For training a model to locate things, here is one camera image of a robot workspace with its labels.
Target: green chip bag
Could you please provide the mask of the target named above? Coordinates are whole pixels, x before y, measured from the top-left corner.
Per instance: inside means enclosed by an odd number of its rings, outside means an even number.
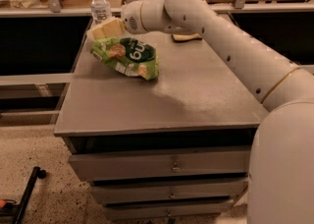
[[[102,63],[129,77],[158,77],[154,47],[134,38],[107,37],[93,42],[90,53]]]

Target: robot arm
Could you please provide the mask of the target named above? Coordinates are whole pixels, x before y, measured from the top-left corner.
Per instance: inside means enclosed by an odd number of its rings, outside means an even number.
[[[219,17],[205,0],[132,2],[122,19],[132,33],[199,33],[271,112],[252,146],[248,223],[313,223],[313,76]]]

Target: gray cabinet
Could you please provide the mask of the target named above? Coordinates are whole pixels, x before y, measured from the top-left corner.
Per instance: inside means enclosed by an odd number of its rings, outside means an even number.
[[[127,78],[82,49],[55,127],[71,166],[107,219],[228,210],[247,189],[267,112],[204,41],[137,38],[157,48],[157,80]]]

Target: terrazzo floor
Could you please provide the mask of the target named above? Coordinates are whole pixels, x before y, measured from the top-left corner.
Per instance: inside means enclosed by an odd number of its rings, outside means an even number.
[[[167,224],[168,219],[112,222],[103,207],[89,194],[68,163],[70,152],[53,135],[51,115],[33,113],[16,116],[0,112],[0,198],[20,202],[34,166],[47,171],[37,180],[23,219],[24,224]],[[11,223],[0,218],[0,223]],[[177,224],[245,224],[246,205],[223,214],[177,217]]]

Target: water bottle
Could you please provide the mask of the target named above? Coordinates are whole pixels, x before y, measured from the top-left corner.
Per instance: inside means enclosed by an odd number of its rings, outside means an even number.
[[[108,0],[92,0],[91,14],[96,24],[107,20],[112,17],[111,7]]]

